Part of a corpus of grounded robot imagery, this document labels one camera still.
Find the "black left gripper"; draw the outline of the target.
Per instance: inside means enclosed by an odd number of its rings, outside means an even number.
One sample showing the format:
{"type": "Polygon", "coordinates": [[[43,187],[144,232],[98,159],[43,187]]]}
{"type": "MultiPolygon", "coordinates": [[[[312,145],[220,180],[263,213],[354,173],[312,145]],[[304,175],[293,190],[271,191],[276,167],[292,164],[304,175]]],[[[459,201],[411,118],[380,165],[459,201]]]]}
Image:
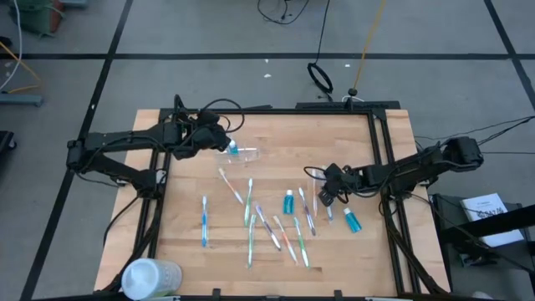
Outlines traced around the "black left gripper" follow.
{"type": "Polygon", "coordinates": [[[230,142],[226,141],[231,140],[221,125],[203,125],[195,128],[179,145],[173,146],[171,153],[176,159],[188,159],[203,150],[228,151],[230,142]]]}

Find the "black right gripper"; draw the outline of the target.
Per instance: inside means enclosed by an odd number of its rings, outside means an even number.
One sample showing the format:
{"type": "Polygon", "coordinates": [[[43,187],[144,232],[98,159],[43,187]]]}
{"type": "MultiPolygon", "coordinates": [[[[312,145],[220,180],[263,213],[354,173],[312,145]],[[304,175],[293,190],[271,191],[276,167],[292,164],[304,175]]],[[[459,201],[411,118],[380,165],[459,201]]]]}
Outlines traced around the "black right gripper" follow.
{"type": "Polygon", "coordinates": [[[320,201],[326,206],[330,207],[334,202],[334,195],[343,204],[349,202],[347,193],[364,193],[364,166],[339,167],[332,163],[325,166],[323,170],[324,184],[321,186],[321,192],[318,194],[320,201]]]}

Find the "clear plastic bag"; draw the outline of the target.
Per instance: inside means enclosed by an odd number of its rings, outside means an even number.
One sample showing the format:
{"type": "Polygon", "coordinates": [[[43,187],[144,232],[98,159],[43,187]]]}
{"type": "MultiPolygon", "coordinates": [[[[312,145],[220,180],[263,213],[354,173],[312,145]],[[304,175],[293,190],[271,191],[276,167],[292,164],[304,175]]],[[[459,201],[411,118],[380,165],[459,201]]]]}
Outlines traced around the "clear plastic bag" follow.
{"type": "Polygon", "coordinates": [[[217,152],[215,158],[219,164],[242,164],[259,159],[260,151],[243,151],[237,156],[230,155],[228,151],[217,152]]]}

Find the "black power strip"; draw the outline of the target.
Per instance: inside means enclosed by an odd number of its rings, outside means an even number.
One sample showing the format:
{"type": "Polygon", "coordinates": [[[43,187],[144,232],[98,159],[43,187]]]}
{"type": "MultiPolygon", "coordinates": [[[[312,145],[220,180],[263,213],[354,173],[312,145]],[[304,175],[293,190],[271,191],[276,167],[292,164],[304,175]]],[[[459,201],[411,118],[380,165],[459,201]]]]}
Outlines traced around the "black power strip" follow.
{"type": "Polygon", "coordinates": [[[345,102],[303,102],[295,105],[296,110],[400,110],[399,101],[345,101],[345,102]]]}

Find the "black side cart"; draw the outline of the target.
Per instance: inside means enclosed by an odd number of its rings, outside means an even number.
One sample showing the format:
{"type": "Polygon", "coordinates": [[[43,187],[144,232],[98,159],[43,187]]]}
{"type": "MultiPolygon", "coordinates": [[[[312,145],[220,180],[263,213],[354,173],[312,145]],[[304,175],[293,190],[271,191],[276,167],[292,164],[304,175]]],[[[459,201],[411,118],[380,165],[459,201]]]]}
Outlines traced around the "black side cart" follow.
{"type": "Polygon", "coordinates": [[[514,268],[535,278],[535,205],[501,202],[498,195],[431,197],[441,251],[462,267],[514,268]]]}

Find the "white plastic canister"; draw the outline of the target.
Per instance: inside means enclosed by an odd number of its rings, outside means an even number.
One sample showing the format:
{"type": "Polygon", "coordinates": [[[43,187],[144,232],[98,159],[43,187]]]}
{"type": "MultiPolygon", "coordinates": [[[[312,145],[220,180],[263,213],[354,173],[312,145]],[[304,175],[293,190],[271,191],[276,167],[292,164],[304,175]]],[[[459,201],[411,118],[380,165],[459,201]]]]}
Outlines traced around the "white plastic canister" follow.
{"type": "Polygon", "coordinates": [[[122,292],[132,300],[164,297],[179,289],[181,267],[172,261],[140,258],[130,263],[120,280],[122,292]]]}

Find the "grey metal bar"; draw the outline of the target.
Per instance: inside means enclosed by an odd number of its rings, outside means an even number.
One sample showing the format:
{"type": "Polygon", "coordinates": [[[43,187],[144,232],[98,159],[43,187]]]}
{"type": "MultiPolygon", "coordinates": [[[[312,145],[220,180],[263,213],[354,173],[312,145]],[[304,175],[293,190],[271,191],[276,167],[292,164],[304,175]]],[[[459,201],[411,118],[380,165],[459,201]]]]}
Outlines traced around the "grey metal bar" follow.
{"type": "Polygon", "coordinates": [[[0,93],[0,105],[34,105],[40,107],[43,97],[32,94],[4,94],[0,93]]]}

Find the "black caster base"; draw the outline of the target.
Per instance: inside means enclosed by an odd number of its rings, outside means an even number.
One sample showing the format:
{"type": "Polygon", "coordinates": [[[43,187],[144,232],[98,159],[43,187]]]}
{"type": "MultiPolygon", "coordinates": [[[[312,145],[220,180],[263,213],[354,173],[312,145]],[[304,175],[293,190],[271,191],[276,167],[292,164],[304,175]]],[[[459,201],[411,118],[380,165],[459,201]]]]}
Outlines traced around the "black caster base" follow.
{"type": "Polygon", "coordinates": [[[17,146],[13,132],[0,130],[0,153],[14,150],[17,146]]]}

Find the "green bag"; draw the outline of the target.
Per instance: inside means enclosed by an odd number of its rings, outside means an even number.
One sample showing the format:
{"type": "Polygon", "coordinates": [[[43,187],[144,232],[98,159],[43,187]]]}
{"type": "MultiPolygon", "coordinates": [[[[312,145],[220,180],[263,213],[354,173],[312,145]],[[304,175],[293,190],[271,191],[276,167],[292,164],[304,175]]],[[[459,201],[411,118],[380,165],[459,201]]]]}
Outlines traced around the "green bag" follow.
{"type": "Polygon", "coordinates": [[[65,17],[59,0],[9,0],[9,15],[22,30],[53,37],[65,17]]]}

